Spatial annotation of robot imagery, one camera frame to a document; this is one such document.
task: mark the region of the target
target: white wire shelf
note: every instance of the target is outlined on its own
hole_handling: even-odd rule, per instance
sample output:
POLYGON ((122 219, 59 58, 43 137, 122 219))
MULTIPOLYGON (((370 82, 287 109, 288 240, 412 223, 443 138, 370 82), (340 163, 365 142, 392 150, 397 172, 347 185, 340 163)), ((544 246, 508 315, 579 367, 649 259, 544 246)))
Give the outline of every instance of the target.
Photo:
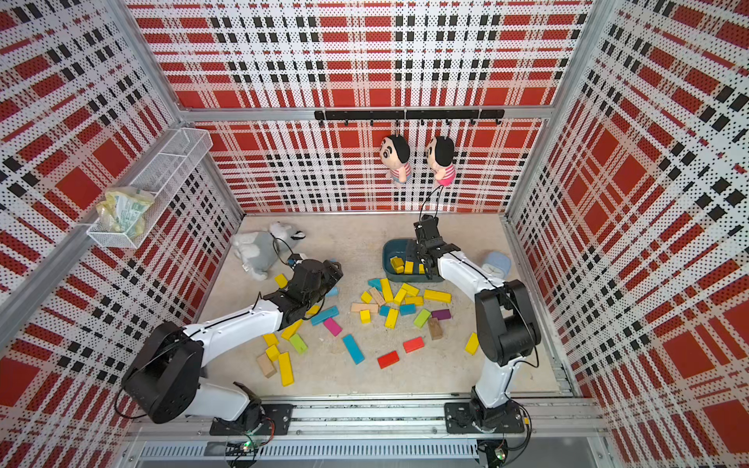
POLYGON ((207 130, 180 128, 167 130, 172 135, 150 163, 136 175, 131 186, 150 192, 156 201, 143 214, 143 234, 128 237, 131 226, 123 226, 124 232, 108 232, 99 218, 89 226, 86 233, 102 247, 137 249, 156 225, 164 210, 187 177, 195 170, 200 160, 213 146, 207 130))

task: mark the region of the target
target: green wooden block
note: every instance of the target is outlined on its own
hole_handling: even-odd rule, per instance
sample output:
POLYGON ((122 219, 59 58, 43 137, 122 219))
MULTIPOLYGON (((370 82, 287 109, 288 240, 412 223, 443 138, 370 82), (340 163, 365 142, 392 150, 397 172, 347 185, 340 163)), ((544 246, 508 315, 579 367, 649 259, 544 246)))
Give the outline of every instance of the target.
POLYGON ((299 336, 299 333, 296 333, 294 334, 294 336, 289 338, 288 342, 291 343, 291 346, 293 346, 299 354, 304 354, 307 352, 307 343, 302 340, 302 337, 299 336))
POLYGON ((419 312, 419 315, 416 316, 416 320, 413 321, 413 324, 421 328, 422 326, 424 326, 424 323, 429 320, 430 317, 431 312, 427 309, 422 309, 422 311, 419 312))

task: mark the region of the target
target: work surface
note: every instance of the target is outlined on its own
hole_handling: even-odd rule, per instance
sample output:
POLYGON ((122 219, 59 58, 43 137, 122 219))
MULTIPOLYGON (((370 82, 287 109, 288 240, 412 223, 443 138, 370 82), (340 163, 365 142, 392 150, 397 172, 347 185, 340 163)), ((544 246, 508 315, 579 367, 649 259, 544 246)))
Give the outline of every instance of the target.
MULTIPOLYGON (((211 361, 208 377, 217 383, 231 385, 237 381, 247 385, 260 396, 271 395, 351 395, 351 394, 434 394, 469 392, 479 379, 485 360, 481 348, 475 356, 464 348, 472 332, 476 331, 473 302, 448 282, 413 283, 419 289, 430 288, 452 294, 452 304, 425 301, 430 311, 449 308, 453 318, 441 320, 444 337, 432 341, 426 325, 413 325, 416 315, 398 318, 395 329, 385 328, 385 317, 372 317, 362 324, 358 312, 349 312, 351 303, 362 302, 362 292, 369 289, 367 281, 383 278, 382 246, 394 238, 413 238, 415 214, 372 215, 302 215, 302 216, 246 216, 239 232, 267 230, 271 222, 281 221, 304 231, 306 239, 294 249, 311 258, 335 258, 343 268, 343 279, 338 283, 340 294, 328 297, 324 308, 338 306, 336 321, 343 332, 334 337, 323 325, 305 322, 299 329, 309 351, 300 356, 291 344, 279 337, 279 349, 288 351, 294 369, 295 384, 281 385, 280 373, 266 379, 255 358, 267 347, 262 337, 238 346, 211 361), (359 365, 346 351, 341 338, 351 334, 357 341, 365 360, 359 365), (421 336, 425 347, 406 354, 403 342, 421 336), (400 362, 380 370, 377 358, 397 350, 400 362)), ((448 243, 454 243, 468 256, 481 264, 486 254, 497 250, 510 255, 498 215, 444 214, 440 215, 440 233, 448 243)), ((267 280, 254 281, 245 273, 234 253, 226 258, 216 284, 210 292, 200 321, 251 306, 258 291, 268 294, 278 288, 273 277, 284 273, 291 278, 291 269, 276 262, 267 280)), ((507 279, 516 279, 515 266, 507 279)), ((393 283, 394 293, 401 283, 393 283)), ((540 367, 519 365, 515 370, 511 390, 516 392, 554 392, 558 390, 554 373, 543 346, 538 346, 540 367)))

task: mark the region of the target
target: purple wooden block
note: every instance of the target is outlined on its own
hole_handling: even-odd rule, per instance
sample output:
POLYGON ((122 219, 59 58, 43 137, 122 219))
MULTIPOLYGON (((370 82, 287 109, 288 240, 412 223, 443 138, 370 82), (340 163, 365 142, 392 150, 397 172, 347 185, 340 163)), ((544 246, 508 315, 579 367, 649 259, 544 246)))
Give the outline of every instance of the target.
POLYGON ((338 334, 343 331, 340 325, 338 325, 338 322, 333 320, 332 318, 327 319, 323 322, 323 325, 325 325, 325 328, 327 328, 333 336, 338 336, 338 334))
POLYGON ((437 320, 447 320, 452 318, 450 315, 450 309, 440 309, 438 311, 432 311, 431 316, 437 320))

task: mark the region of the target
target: plush toy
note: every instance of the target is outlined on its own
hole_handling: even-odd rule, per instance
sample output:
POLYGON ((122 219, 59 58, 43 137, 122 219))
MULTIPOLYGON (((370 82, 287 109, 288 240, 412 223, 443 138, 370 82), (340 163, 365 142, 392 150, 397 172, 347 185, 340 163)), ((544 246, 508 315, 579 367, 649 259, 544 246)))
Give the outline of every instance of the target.
POLYGON ((253 279, 262 281, 268 277, 268 270, 276 263, 279 255, 293 249, 304 237, 304 233, 293 226, 274 222, 268 231, 246 232, 231 236, 231 244, 234 247, 234 254, 242 261, 242 268, 253 279))
POLYGON ((426 147, 426 162, 441 186, 447 187, 455 180, 454 155, 455 143, 445 136, 435 136, 426 147))
POLYGON ((395 182, 406 183, 411 178, 411 149, 406 138, 400 135, 386 136, 380 146, 380 159, 390 168, 390 177, 395 182))

